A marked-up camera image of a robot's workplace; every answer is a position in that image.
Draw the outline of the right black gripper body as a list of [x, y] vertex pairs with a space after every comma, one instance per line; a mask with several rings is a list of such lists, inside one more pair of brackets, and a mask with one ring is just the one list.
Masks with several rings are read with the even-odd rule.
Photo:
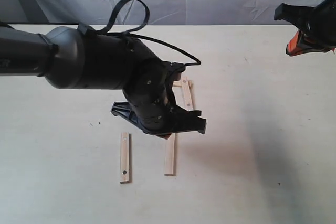
[[285, 20], [317, 43], [335, 51], [335, 0], [324, 0], [315, 7], [280, 4], [274, 20]]

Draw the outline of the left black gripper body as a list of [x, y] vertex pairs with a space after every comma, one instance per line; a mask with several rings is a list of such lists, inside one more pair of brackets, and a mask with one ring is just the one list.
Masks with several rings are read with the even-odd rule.
[[122, 89], [125, 102], [115, 102], [111, 113], [148, 135], [183, 132], [205, 133], [206, 119], [199, 110], [187, 111], [176, 103], [173, 82], [180, 80], [186, 64], [148, 62], [135, 69]]

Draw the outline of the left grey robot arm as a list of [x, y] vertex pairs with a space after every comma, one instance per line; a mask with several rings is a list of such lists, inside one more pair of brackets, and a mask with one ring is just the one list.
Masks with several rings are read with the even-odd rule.
[[58, 89], [121, 90], [125, 101], [111, 113], [161, 138], [205, 133], [201, 111], [176, 103], [172, 86], [185, 69], [161, 60], [139, 35], [65, 26], [43, 35], [1, 25], [2, 76], [43, 77]]

